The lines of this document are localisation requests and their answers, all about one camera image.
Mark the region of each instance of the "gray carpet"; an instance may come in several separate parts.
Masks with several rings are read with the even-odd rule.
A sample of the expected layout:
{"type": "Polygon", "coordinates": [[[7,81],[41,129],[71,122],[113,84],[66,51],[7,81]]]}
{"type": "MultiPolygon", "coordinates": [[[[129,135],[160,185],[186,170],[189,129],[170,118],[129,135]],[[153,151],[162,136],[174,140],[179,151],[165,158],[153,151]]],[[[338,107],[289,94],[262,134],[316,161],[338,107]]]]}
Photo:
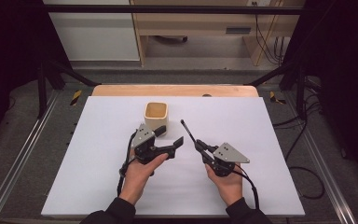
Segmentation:
{"type": "MultiPolygon", "coordinates": [[[[134,72],[131,74],[112,74],[100,72],[93,75],[93,80],[104,83],[225,83],[241,84],[253,80],[262,74],[253,76],[243,76],[241,72],[222,71],[198,73],[180,71],[165,75],[159,71],[150,72],[155,75],[145,76],[134,72]]],[[[0,213],[0,218],[26,218],[44,219],[40,212],[46,200],[46,191],[51,187],[55,175],[62,162],[67,143],[71,140],[71,132],[76,128],[76,123],[81,114],[82,108],[90,95],[92,88],[78,84],[67,84],[64,91],[61,91],[58,103],[56,104],[51,117],[45,126],[44,131],[39,137],[34,151],[28,159],[21,176],[7,199],[5,206],[0,213]],[[76,90],[82,89],[83,92],[76,105],[70,105],[73,94],[76,90]]],[[[269,99],[269,91],[259,91],[260,96],[264,97],[266,107],[270,114],[272,123],[285,121],[294,116],[289,105],[272,103],[269,99]]],[[[285,95],[276,92],[278,99],[284,99],[285,95]]],[[[12,92],[13,99],[16,100],[14,106],[7,111],[4,120],[0,125],[0,184],[4,180],[6,173],[10,169],[12,162],[16,159],[22,144],[25,142],[28,133],[34,126],[37,115],[37,86],[35,82],[19,87],[12,92]]],[[[277,129],[276,134],[280,142],[282,153],[285,155],[288,148],[293,144],[300,127],[288,129],[277,129]]],[[[312,133],[315,142],[322,151],[328,166],[350,206],[354,217],[358,222],[358,165],[355,161],[344,160],[340,157],[338,145],[334,135],[325,120],[325,117],[313,112],[309,116],[308,129],[312,133]]],[[[310,159],[308,150],[303,141],[296,144],[291,154],[288,165],[300,165],[315,171],[315,166],[310,159]]],[[[292,171],[293,179],[298,190],[305,195],[317,195],[321,191],[321,186],[316,178],[303,171],[292,171]]],[[[304,217],[292,217],[290,223],[340,223],[337,213],[330,202],[330,198],[325,194],[322,199],[309,200],[301,197],[306,215],[304,217]]],[[[273,218],[275,223],[285,223],[282,218],[273,218]]],[[[200,223],[199,219],[148,219],[150,223],[200,223]]],[[[205,223],[228,223],[227,219],[203,220],[205,223]]],[[[138,219],[137,223],[145,223],[145,220],[138,219]]]]}

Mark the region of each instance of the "person's right hand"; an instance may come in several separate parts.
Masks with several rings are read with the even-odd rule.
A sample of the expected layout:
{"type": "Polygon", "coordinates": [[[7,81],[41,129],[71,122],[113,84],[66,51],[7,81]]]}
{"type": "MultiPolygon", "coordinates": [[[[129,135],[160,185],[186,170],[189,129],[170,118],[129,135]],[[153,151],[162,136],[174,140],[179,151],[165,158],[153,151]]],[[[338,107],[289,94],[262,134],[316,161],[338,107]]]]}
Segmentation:
{"type": "MultiPolygon", "coordinates": [[[[206,172],[208,177],[215,183],[217,189],[219,190],[220,197],[222,197],[223,201],[227,206],[232,205],[237,200],[242,198],[242,176],[231,173],[228,176],[220,177],[217,176],[213,169],[205,164],[206,172]]],[[[241,168],[235,166],[234,168],[237,172],[242,172],[241,168]]]]}

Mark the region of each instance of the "white tabletop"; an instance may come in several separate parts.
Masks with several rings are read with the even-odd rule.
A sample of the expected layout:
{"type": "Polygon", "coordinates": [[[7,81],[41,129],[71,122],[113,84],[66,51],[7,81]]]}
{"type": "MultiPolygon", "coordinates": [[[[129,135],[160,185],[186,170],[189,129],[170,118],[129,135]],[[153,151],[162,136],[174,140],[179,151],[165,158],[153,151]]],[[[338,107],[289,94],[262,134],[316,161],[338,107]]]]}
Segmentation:
{"type": "MultiPolygon", "coordinates": [[[[184,144],[149,178],[136,204],[138,217],[225,217],[226,205],[206,175],[199,152],[180,123],[184,119],[196,139],[211,146],[230,143],[250,159],[243,164],[257,187],[266,215],[303,216],[292,177],[262,98],[239,97],[89,97],[60,171],[42,211],[49,217],[84,217],[105,210],[117,197],[118,169],[130,136],[144,122],[145,105],[169,107],[166,135],[156,146],[184,144]]],[[[243,195],[255,207],[250,184],[243,195]]]]}

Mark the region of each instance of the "cup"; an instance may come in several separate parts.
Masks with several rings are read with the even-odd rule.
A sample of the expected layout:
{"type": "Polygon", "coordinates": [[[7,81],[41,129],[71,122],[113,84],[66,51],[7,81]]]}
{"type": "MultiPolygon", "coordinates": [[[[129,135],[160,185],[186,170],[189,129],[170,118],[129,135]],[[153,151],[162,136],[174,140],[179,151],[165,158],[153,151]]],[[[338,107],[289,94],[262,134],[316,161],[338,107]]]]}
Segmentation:
{"type": "Polygon", "coordinates": [[[145,125],[153,131],[165,125],[168,131],[168,105],[162,102],[147,103],[145,108],[145,125]]]}

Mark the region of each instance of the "power outlet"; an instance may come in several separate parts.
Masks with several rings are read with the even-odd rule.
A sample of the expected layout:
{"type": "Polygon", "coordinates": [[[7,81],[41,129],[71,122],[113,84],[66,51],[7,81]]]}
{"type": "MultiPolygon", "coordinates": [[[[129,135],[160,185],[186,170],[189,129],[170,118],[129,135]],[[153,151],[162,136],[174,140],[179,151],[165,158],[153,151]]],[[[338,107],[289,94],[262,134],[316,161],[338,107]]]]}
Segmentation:
{"type": "Polygon", "coordinates": [[[247,7],[269,7],[271,0],[248,0],[247,7]]]}

